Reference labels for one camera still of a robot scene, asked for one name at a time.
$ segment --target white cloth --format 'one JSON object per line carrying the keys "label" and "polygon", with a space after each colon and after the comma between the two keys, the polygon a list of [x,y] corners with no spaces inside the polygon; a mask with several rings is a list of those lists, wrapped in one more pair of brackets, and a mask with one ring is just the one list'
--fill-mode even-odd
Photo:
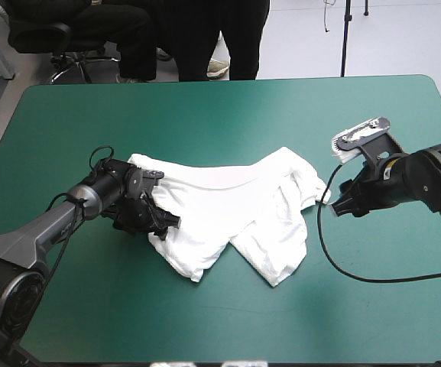
{"label": "white cloth", "polygon": [[326,185],[290,149],[280,148],[251,166],[187,167],[141,154],[128,161],[164,172],[152,191],[154,201],[180,216],[181,224],[169,228],[164,241],[152,234],[149,241],[192,281],[201,279],[229,242],[273,287],[305,257],[300,211],[314,205]]}

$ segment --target cable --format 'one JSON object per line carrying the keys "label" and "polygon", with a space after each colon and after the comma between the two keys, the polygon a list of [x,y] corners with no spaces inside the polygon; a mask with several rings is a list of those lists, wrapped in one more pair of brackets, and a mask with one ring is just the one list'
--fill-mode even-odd
{"label": "cable", "polygon": [[[67,232],[66,234],[66,238],[63,241],[62,246],[60,247],[59,250],[59,254],[57,255],[57,259],[54,262],[54,265],[52,266],[49,275],[47,276],[47,279],[44,282],[44,286],[42,287],[40,293],[37,296],[37,299],[35,300],[30,313],[29,313],[29,317],[28,319],[31,320],[35,314],[35,311],[37,310],[38,306],[40,305],[42,298],[44,297],[44,293],[47,289],[48,284],[50,283],[50,281],[52,280],[52,277],[55,274],[55,271],[57,270],[57,268],[59,267],[59,263],[60,260],[62,260],[62,257],[64,255],[64,252],[66,251],[67,245],[69,244],[69,240],[70,240],[70,236],[72,234],[74,234],[74,232],[84,223],[84,219],[81,221],[81,223],[79,225],[76,226],[77,223],[77,219],[79,217],[79,210],[82,210],[82,213],[84,213],[84,206],[83,204],[86,202],[84,199],[76,199],[73,196],[70,196],[68,193],[60,193],[58,195],[56,195],[51,201],[50,201],[50,205],[47,207],[47,210],[45,210],[46,212],[48,212],[50,209],[52,209],[52,206],[55,204],[56,200],[59,199],[60,197],[65,196],[67,198],[68,201],[70,201],[71,203],[74,203],[74,214],[73,214],[73,220],[71,221],[71,225],[70,225],[70,230]],[[8,343],[6,344],[7,347],[11,348],[11,346],[13,344],[15,344],[16,340],[18,338],[18,335],[15,334],[13,335],[9,340]]]}
{"label": "cable", "polygon": [[323,0],[324,1],[324,28],[326,29],[326,33],[329,32],[329,29],[327,29],[327,5],[334,6],[336,4],[337,0],[334,0],[333,2],[330,2],[329,0]]}
{"label": "cable", "polygon": [[329,191],[330,185],[332,181],[334,180],[334,177],[336,176],[337,172],[342,168],[342,165],[336,167],[336,169],[332,172],[330,175],[329,181],[327,182],[327,187],[324,190],[322,194],[322,198],[319,201],[319,205],[317,207],[317,229],[319,230],[319,239],[320,239],[320,245],[322,246],[322,250],[324,251],[324,254],[329,260],[330,264],[336,269],[339,273],[345,275],[346,277],[350,277],[352,279],[355,279],[356,281],[364,281],[365,283],[407,283],[411,281],[425,281],[428,279],[437,279],[441,278],[441,273],[435,273],[435,274],[427,274],[427,275],[421,275],[417,277],[409,277],[409,278],[395,278],[395,279],[373,279],[373,278],[363,278],[358,275],[354,275],[353,273],[350,273],[349,271],[346,271],[342,268],[340,268],[336,262],[332,259],[332,257],[329,254],[329,251],[327,250],[326,243],[323,239],[322,234],[322,221],[321,221],[321,213],[322,213],[322,204],[324,201],[324,198],[326,197],[327,191]]}
{"label": "cable", "polygon": [[110,159],[113,159],[113,156],[115,155],[115,149],[113,149],[113,147],[111,147],[110,145],[101,145],[101,146],[97,147],[97,149],[92,151],[91,155],[89,156],[89,168],[91,168],[92,170],[94,169],[94,167],[91,165],[92,157],[96,153],[98,153],[99,151],[102,151],[104,149],[109,149],[110,150],[110,155],[107,158],[105,158],[104,164],[107,164]]}

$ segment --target white sneaker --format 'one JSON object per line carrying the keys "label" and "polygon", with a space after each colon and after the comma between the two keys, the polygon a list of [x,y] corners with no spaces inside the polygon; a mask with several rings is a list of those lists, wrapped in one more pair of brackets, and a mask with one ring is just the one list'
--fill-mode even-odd
{"label": "white sneaker", "polygon": [[169,55],[166,51],[164,51],[162,48],[157,47],[156,48],[156,58],[159,61],[169,61],[173,57],[171,55]]}
{"label": "white sneaker", "polygon": [[227,74],[229,67],[230,65],[227,61],[210,59],[208,70],[206,71],[206,77],[208,79],[220,79]]}
{"label": "white sneaker", "polygon": [[146,83],[145,80],[137,78],[123,78],[120,74],[116,74],[115,80],[117,83]]}

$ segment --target office chair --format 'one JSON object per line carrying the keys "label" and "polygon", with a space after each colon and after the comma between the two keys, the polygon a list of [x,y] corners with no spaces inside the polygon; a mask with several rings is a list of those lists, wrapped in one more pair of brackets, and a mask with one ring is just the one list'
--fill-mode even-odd
{"label": "office chair", "polygon": [[[55,73],[48,83],[55,81],[69,70],[77,67],[86,83],[92,83],[86,65],[102,61],[117,63],[114,57],[105,55],[104,40],[73,37],[72,29],[64,23],[38,24],[19,17],[7,0],[0,0],[0,6],[8,15],[8,43],[20,54],[52,53],[50,62]],[[96,51],[98,56],[90,57]]]}

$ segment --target black pants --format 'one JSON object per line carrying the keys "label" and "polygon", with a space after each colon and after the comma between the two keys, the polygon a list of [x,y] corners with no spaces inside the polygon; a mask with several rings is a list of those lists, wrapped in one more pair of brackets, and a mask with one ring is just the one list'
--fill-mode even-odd
{"label": "black pants", "polygon": [[97,37],[117,44],[120,75],[152,80],[156,77],[156,36],[150,15],[127,0],[103,0],[67,23],[74,37]]}
{"label": "black pants", "polygon": [[253,80],[269,0],[166,0],[171,52],[180,81],[207,80],[219,31],[230,54],[230,79]]}

